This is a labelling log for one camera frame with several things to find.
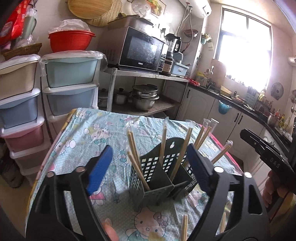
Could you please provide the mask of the right hand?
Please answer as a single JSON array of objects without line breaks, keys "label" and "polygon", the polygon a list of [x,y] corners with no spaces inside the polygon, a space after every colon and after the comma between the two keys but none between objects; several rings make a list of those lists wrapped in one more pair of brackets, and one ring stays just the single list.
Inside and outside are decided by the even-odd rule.
[{"label": "right hand", "polygon": [[283,186],[278,186],[275,181],[273,181],[273,177],[276,175],[274,172],[271,170],[268,175],[267,175],[267,181],[265,183],[264,189],[263,189],[263,202],[266,208],[272,203],[273,200],[273,194],[276,192],[279,197],[285,198],[288,194],[289,191],[283,187]]}]

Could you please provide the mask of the left hand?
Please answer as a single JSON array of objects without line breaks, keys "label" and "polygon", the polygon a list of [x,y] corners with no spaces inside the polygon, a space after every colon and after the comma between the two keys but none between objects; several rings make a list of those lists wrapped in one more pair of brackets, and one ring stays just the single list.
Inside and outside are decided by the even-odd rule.
[{"label": "left hand", "polygon": [[106,218],[102,225],[111,241],[119,241],[119,237],[114,228],[112,227],[112,222],[109,218]]}]

